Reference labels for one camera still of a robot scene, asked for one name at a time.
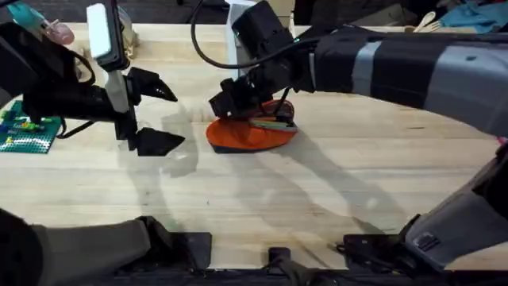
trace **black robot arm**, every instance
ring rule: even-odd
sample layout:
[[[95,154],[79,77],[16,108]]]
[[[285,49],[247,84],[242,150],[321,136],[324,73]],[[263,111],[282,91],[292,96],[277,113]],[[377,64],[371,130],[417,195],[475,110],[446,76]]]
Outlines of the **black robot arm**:
[[[222,92],[210,100],[218,117],[241,116],[293,88],[370,96],[508,136],[508,35],[376,33],[344,25],[312,27],[293,39],[266,2],[244,12],[233,30],[251,58],[285,52],[236,81],[224,80]],[[508,212],[501,203],[508,185],[506,149],[399,235],[346,235],[337,250],[352,267],[416,276],[508,241]]]
[[[4,23],[0,25],[0,88],[12,97],[23,94],[22,109],[35,123],[58,116],[65,131],[65,118],[89,121],[57,137],[68,137],[94,122],[112,122],[116,138],[127,140],[130,150],[137,149],[140,156],[164,156],[184,138],[151,128],[138,131],[134,107],[141,95],[173,102],[177,98],[154,72],[131,68],[122,75],[130,62],[123,49],[117,2],[105,0],[91,7],[87,10],[90,42],[99,43],[91,50],[94,55],[98,46],[101,52],[94,58],[107,74],[105,87],[94,85],[94,71],[84,57],[17,24]],[[77,76],[77,60],[92,74],[85,82]]]

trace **black cable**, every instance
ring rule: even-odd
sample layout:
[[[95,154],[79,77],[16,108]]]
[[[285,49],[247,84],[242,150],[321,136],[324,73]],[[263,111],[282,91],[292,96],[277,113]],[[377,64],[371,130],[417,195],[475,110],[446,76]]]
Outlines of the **black cable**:
[[[76,135],[77,133],[85,130],[86,128],[92,126],[95,123],[92,121],[88,121],[88,122],[82,124],[81,126],[78,126],[78,127],[74,128],[73,130],[65,133],[67,131],[67,123],[65,122],[65,118],[61,117],[60,121],[62,122],[62,132],[60,134],[56,135],[56,137],[58,139],[67,139],[69,137],[72,137],[72,136]]]
[[[277,113],[279,112],[279,110],[283,107],[283,104],[284,104],[284,101],[286,101],[286,97],[287,95],[289,94],[289,90],[291,88],[290,87],[286,87],[286,89],[284,90],[284,93],[283,93],[283,97],[280,98],[280,101],[279,103],[277,103],[277,107],[275,108],[275,110],[273,111],[273,114],[275,116],[277,116]]]
[[[94,69],[90,65],[90,62],[88,62],[88,60],[84,56],[79,55],[75,51],[69,50],[69,52],[71,52],[71,54],[75,58],[77,58],[81,62],[81,64],[83,64],[86,68],[88,68],[88,71],[91,73],[91,77],[83,84],[87,84],[87,85],[94,84],[95,83],[95,73],[94,73]]]
[[[250,68],[250,67],[256,66],[258,64],[262,64],[264,62],[267,62],[269,60],[273,60],[274,58],[276,58],[278,56],[281,56],[281,55],[283,55],[283,54],[285,54],[285,53],[287,53],[289,51],[292,51],[292,50],[294,50],[296,48],[301,48],[301,47],[303,47],[305,45],[314,44],[314,43],[318,42],[321,39],[320,37],[318,37],[318,38],[311,38],[311,39],[305,39],[305,40],[297,41],[297,42],[295,42],[293,44],[287,45],[284,48],[281,48],[277,52],[274,52],[274,53],[272,53],[272,54],[270,54],[268,56],[265,56],[264,58],[261,58],[261,59],[258,59],[258,60],[254,60],[254,61],[251,61],[251,62],[248,62],[248,63],[244,63],[244,64],[222,64],[222,63],[219,63],[219,62],[217,62],[215,60],[210,59],[207,55],[205,55],[205,53],[199,47],[198,40],[196,40],[196,21],[198,20],[199,10],[201,9],[202,4],[203,4],[203,0],[200,0],[199,4],[197,4],[197,6],[195,7],[194,13],[192,15],[192,19],[190,20],[190,38],[192,40],[192,45],[194,46],[194,49],[196,50],[198,55],[205,62],[207,62],[208,64],[213,65],[216,68],[224,68],[224,69]]]

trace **light wood tabletop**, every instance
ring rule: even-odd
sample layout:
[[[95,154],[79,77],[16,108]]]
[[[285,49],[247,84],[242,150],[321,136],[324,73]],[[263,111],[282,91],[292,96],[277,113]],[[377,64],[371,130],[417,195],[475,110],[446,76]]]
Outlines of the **light wood tabletop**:
[[[86,25],[72,25],[86,45]],[[178,103],[145,98],[140,127],[186,137],[167,157],[137,157],[98,123],[47,155],[0,153],[0,207],[31,223],[86,226],[153,215],[169,230],[209,231],[211,268],[259,268],[270,246],[310,267],[344,268],[329,249],[344,234],[395,234],[466,183],[497,141],[425,111],[358,95],[290,93],[300,128],[281,148],[219,155],[205,130],[207,100],[229,71],[204,63],[186,25],[135,25],[132,66],[158,72]],[[200,25],[205,53],[226,62],[225,28]],[[70,127],[81,122],[69,121]],[[451,269],[505,269],[500,245]]]

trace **green lego board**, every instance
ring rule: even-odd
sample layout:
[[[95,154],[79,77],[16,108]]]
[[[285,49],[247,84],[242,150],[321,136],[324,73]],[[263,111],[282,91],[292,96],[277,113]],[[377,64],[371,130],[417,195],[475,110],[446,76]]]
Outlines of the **green lego board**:
[[[0,152],[47,153],[60,128],[60,118],[43,118],[40,125],[30,122],[17,100],[2,114]]]

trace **gray arm cover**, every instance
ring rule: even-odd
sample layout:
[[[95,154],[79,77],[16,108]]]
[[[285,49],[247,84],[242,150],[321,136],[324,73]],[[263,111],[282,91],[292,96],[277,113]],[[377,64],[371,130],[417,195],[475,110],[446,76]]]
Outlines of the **gray arm cover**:
[[[324,37],[310,55],[314,89],[428,110],[508,137],[508,44],[371,40]]]

